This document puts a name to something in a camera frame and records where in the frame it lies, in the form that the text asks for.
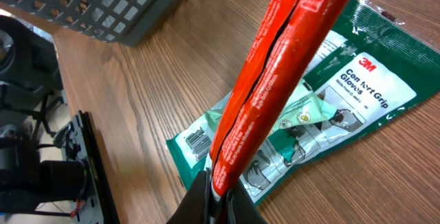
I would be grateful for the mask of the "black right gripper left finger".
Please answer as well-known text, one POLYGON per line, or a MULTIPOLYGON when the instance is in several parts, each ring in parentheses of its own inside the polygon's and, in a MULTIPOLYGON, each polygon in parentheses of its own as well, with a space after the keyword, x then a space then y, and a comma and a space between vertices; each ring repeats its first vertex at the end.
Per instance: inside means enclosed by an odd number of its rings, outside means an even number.
POLYGON ((200 171, 166 224, 207 224, 209 198, 210 175, 200 171))

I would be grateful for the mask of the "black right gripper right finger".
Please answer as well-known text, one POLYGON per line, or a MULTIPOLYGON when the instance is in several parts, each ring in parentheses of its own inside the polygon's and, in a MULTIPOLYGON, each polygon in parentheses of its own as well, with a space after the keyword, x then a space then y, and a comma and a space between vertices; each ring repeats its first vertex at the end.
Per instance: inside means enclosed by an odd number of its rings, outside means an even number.
POLYGON ((238 181, 226 197, 227 224, 267 224, 259 214, 243 184, 238 181))

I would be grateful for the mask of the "mint green pouch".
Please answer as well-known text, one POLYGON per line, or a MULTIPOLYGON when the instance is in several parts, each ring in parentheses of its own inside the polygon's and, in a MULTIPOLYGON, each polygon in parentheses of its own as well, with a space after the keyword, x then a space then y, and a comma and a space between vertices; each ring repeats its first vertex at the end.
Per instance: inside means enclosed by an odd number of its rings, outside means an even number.
MULTIPOLYGON (((219 125, 230 94, 231 92, 211 109, 205 111, 201 117, 200 127, 203 131, 211 132, 211 137, 213 137, 213 133, 219 125)), ((336 111, 337 109, 334 106, 320 99, 311 90, 311 87, 301 79, 268 135, 278 130, 329 120, 336 114, 336 111)))

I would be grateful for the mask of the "green glove package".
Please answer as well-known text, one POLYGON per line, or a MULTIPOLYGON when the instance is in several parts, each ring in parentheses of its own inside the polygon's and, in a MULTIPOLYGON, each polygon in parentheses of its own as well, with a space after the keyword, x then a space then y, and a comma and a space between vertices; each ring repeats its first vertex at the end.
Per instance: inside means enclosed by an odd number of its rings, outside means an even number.
POLYGON ((439 90, 439 51, 369 0, 350 0, 302 79, 337 111, 268 135, 241 183, 260 203, 287 175, 372 133, 439 90))

